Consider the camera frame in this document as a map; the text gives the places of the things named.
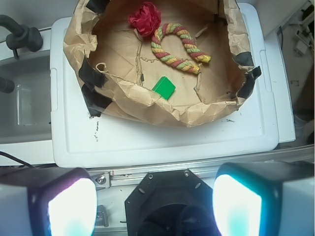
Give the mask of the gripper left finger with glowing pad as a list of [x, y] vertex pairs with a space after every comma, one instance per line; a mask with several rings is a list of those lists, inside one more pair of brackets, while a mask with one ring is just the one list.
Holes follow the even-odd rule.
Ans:
[[90, 236], [97, 192], [83, 168], [2, 168], [2, 236]]

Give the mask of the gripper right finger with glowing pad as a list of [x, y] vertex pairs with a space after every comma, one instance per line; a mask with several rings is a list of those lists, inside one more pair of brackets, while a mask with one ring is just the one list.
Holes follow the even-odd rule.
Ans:
[[313, 236], [315, 165], [224, 163], [214, 181], [212, 202], [223, 236]]

